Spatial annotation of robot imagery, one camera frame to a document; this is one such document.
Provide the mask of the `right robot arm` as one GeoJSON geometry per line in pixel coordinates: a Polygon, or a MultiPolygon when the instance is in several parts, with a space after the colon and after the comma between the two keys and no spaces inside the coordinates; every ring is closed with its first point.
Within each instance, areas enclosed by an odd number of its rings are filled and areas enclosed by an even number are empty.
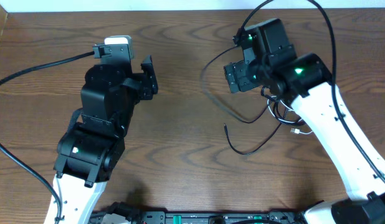
{"type": "Polygon", "coordinates": [[[348,111],[319,56],[298,56],[280,19],[242,28],[234,41],[244,58],[224,68],[231,92],[268,88],[272,100],[284,102],[310,127],[344,183],[346,199],[318,203],[301,221],[385,223],[385,160],[348,111]]]}

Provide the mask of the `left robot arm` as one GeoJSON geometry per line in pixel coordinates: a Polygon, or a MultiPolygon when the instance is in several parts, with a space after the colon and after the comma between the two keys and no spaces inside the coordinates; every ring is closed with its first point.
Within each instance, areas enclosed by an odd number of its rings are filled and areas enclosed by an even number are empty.
{"type": "Polygon", "coordinates": [[[90,68],[80,96],[82,107],[74,111],[57,146],[53,187],[62,207],[54,223],[87,223],[125,150],[125,136],[135,106],[152,100],[158,84],[152,57],[133,73],[129,57],[110,59],[90,68]]]}

